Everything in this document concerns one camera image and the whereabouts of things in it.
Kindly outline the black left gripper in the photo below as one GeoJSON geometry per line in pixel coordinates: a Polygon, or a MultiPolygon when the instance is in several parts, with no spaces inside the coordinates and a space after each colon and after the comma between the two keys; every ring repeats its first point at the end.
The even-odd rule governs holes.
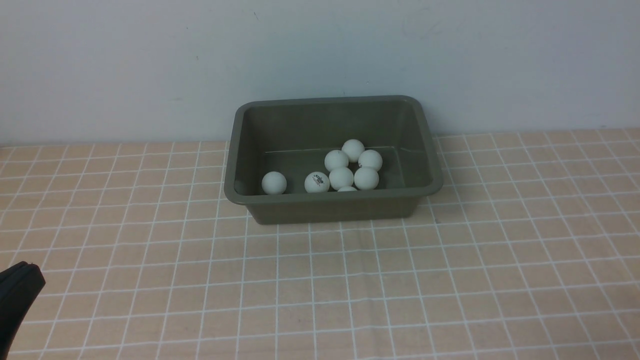
{"type": "Polygon", "coordinates": [[[18,262],[0,273],[0,353],[7,354],[30,307],[45,287],[41,269],[18,262]]]}

